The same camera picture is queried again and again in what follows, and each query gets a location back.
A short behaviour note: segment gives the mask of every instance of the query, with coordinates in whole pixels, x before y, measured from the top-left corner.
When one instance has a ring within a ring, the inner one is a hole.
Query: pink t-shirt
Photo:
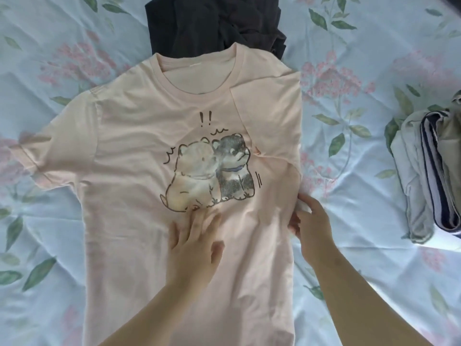
[[[300,136],[299,74],[234,44],[197,58],[154,55],[13,147],[38,185],[71,185],[82,203],[84,345],[98,345],[164,286],[167,228],[189,206],[222,213],[226,248],[170,344],[292,345],[286,228]]]

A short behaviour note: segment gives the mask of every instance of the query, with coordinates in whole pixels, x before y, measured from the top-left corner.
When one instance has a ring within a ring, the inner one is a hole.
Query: sleeve hem
[[[50,190],[56,188],[56,185],[40,171],[37,164],[27,154],[27,151],[19,144],[10,147],[13,156],[19,161],[24,168],[31,173],[32,179],[40,188]]]

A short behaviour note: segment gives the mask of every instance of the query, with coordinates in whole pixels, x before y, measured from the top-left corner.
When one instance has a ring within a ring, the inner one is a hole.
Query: bed sheet
[[[79,346],[83,224],[68,188],[41,192],[8,147],[75,95],[150,55],[150,0],[0,0],[0,334]],[[435,345],[461,344],[461,253],[407,238],[389,151],[405,116],[461,88],[461,20],[439,0],[280,0],[283,61],[302,73],[303,190],[390,305]],[[340,345],[315,273],[295,255],[297,345]]]

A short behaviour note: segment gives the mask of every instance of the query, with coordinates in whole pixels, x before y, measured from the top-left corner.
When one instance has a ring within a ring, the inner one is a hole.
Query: person
[[[430,346],[372,289],[336,247],[330,220],[316,199],[299,194],[311,213],[296,211],[289,227],[301,241],[304,259],[314,269],[326,305],[344,346]],[[100,346],[167,346],[189,306],[213,278],[224,243],[216,241],[220,215],[203,231],[206,210],[191,225],[169,233],[166,285],[130,321]]]

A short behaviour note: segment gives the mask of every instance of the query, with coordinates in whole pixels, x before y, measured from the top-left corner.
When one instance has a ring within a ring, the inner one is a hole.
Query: cartoon dog
[[[206,137],[189,145],[180,145],[173,180],[165,195],[160,195],[163,205],[170,210],[184,212],[189,206],[198,209],[219,203],[218,163]]]
[[[239,133],[212,142],[220,167],[217,171],[221,201],[242,200],[255,195],[253,177],[248,170],[250,150]]]

